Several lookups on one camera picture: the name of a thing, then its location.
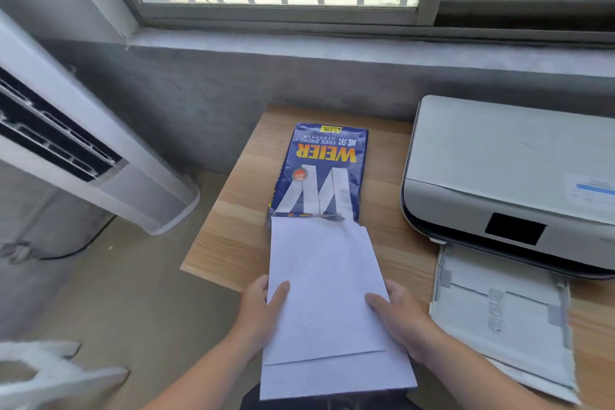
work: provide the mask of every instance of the right hand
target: right hand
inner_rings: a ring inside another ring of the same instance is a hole
[[[405,287],[389,279],[384,283],[390,302],[373,293],[365,294],[365,301],[374,308],[391,335],[406,347],[410,356],[425,363],[429,350],[445,335],[444,331]]]

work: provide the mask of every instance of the wooden table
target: wooden table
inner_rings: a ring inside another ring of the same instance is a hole
[[[384,277],[427,305],[438,246],[413,230],[399,207],[410,143],[409,123],[327,111],[270,106],[258,122],[181,269],[234,290],[269,270],[265,216],[297,122],[370,131],[361,190],[367,227]],[[585,408],[615,408],[615,283],[573,281],[570,323]]]

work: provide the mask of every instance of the stack of paper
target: stack of paper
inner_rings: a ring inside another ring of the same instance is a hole
[[[269,298],[289,280],[277,332],[263,352],[261,399],[415,387],[404,348],[365,303],[388,298],[365,227],[273,217]]]

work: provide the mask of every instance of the red circular logo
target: red circular logo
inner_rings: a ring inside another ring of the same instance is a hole
[[[308,176],[308,173],[305,169],[297,169],[293,172],[293,180],[302,181]]]

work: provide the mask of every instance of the white air conditioner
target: white air conditioner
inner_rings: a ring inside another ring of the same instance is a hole
[[[0,159],[158,235],[199,189],[0,11]]]

